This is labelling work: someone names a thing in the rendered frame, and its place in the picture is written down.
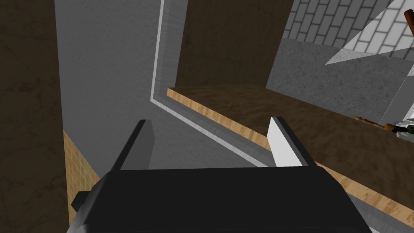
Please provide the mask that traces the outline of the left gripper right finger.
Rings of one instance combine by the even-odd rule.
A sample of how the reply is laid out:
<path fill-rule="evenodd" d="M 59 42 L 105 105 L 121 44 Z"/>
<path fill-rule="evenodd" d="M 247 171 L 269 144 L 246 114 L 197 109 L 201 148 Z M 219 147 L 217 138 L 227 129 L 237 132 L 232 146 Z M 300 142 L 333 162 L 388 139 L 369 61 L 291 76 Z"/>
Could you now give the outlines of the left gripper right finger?
<path fill-rule="evenodd" d="M 282 117 L 270 118 L 267 138 L 277 167 L 317 166 Z"/>

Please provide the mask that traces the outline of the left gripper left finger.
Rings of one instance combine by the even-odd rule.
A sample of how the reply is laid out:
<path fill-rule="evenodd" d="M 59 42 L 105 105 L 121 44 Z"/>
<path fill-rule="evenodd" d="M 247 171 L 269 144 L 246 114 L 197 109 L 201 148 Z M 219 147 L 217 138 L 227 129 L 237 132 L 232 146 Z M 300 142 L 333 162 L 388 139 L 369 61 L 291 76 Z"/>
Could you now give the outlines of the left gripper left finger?
<path fill-rule="evenodd" d="M 110 171 L 149 169 L 154 143 L 155 135 L 151 120 L 140 120 Z"/>

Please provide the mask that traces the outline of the wooden rolling pin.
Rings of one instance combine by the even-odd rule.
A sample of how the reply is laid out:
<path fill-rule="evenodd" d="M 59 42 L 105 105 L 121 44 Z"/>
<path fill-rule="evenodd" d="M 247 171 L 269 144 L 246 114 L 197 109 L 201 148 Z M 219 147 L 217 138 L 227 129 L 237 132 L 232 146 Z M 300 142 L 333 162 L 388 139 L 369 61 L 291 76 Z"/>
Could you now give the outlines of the wooden rolling pin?
<path fill-rule="evenodd" d="M 367 119 L 363 119 L 361 117 L 355 117 L 354 119 L 356 119 L 358 121 L 365 122 L 367 124 L 370 124 L 370 125 L 373 125 L 373 126 L 376 126 L 376 127 L 379 127 L 379 128 L 382 128 L 382 129 L 384 129 L 386 131 L 393 131 L 394 128 L 395 128 L 395 126 L 393 124 L 388 124 L 387 123 L 387 124 L 385 124 L 385 126 L 382 126 L 382 125 L 380 125 L 380 124 L 378 124 L 376 122 L 373 122 L 373 121 L 370 121 L 370 120 L 367 120 Z"/>

